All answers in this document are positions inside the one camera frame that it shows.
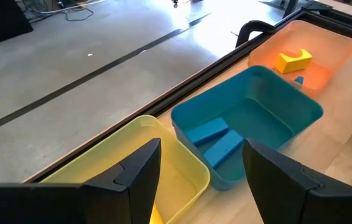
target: floor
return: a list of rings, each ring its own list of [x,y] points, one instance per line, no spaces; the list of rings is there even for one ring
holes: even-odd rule
[[[247,21],[283,15],[255,0],[180,2],[109,0],[85,21],[57,15],[1,42],[0,182],[23,181],[224,56]]]

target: wooden tabletop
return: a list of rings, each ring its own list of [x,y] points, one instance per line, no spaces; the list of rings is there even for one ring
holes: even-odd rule
[[[352,14],[349,5],[335,1],[322,2]],[[245,70],[247,62],[246,58],[242,59],[188,98]],[[281,152],[310,168],[352,185],[352,57],[316,100],[324,109],[323,117]],[[170,110],[159,116],[159,120],[174,132]],[[227,192],[218,192],[209,187],[180,223],[263,222],[245,180]]]

